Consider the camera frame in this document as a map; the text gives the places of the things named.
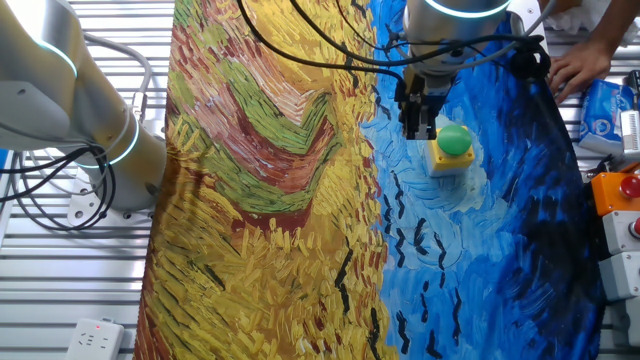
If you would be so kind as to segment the person's hand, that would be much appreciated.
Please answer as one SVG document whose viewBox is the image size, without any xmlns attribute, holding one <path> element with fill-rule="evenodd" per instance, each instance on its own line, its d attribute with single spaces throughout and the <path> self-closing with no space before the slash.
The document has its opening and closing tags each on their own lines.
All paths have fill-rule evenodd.
<svg viewBox="0 0 640 360">
<path fill-rule="evenodd" d="M 570 95 L 584 91 L 594 80 L 603 80 L 610 72 L 615 49 L 607 43 L 588 40 L 553 58 L 548 85 L 555 102 L 561 104 Z"/>
</svg>

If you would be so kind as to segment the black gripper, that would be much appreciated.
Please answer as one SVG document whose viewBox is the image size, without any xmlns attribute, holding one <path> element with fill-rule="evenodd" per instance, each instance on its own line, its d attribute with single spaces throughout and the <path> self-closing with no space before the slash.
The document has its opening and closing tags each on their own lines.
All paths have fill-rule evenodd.
<svg viewBox="0 0 640 360">
<path fill-rule="evenodd" d="M 453 85 L 453 74 L 431 74 L 407 66 L 396 85 L 394 101 L 399 104 L 399 121 L 407 140 L 435 140 L 436 117 Z"/>
</svg>

